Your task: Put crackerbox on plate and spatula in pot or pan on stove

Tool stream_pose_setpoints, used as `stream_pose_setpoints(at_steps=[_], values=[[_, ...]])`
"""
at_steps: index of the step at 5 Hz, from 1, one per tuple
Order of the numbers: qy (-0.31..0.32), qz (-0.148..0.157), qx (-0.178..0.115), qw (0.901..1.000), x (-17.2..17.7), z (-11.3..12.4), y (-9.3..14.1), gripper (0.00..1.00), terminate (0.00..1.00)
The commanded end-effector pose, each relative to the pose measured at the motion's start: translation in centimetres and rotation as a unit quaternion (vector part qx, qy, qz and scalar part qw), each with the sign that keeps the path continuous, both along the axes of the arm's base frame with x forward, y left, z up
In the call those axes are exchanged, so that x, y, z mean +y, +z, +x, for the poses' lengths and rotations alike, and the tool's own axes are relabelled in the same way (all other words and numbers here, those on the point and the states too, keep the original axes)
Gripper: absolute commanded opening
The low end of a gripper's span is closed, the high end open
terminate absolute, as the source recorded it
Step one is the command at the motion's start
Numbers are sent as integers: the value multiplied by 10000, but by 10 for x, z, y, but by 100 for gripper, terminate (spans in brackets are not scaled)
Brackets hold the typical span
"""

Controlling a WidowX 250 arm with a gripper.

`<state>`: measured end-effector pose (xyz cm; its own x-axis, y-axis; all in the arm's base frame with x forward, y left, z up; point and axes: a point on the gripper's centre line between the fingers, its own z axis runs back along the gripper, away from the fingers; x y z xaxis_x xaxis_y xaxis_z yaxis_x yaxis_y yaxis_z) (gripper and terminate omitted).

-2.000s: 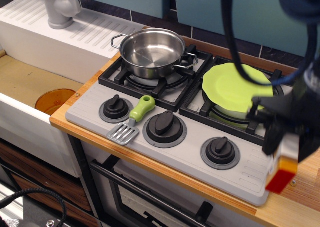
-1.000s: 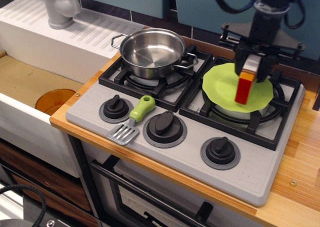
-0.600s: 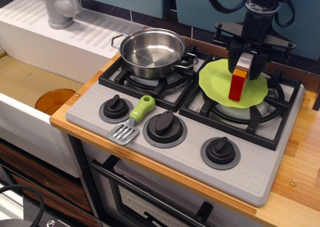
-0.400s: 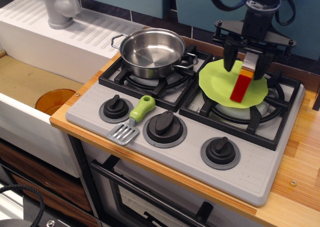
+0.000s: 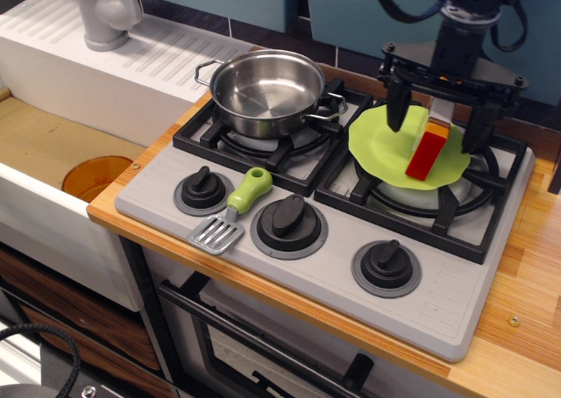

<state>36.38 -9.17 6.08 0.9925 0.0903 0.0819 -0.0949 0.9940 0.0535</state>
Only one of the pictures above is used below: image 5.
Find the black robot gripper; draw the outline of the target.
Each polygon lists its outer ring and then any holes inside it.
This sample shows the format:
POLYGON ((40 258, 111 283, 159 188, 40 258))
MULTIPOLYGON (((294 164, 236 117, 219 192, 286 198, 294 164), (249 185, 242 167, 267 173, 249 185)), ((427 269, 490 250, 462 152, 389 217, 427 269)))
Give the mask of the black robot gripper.
POLYGON ((454 65, 442 70, 432 64, 434 42, 409 44, 388 42, 379 79, 387 89, 387 125, 398 132, 415 92, 469 105, 471 113, 462 138, 463 153, 478 153, 486 147, 503 107, 515 104, 529 80, 490 60, 478 58, 465 74, 454 65))

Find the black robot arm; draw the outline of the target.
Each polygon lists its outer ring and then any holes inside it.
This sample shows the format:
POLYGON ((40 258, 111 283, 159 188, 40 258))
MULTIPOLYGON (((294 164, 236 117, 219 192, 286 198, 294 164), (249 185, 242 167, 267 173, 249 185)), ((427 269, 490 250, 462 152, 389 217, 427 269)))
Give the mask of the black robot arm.
POLYGON ((521 0, 436 0, 426 11, 412 15, 394 0, 378 0, 391 18, 414 24, 440 14, 437 39, 422 44, 386 43, 379 78, 387 90, 387 124, 399 131, 413 92, 467 105, 471 115, 462 150, 477 153, 494 132, 497 121, 515 110, 520 92, 529 85, 524 77, 489 60, 485 38, 502 52, 520 48, 524 35, 510 46, 499 41, 498 21, 503 6, 511 6, 523 27, 528 25, 521 0))

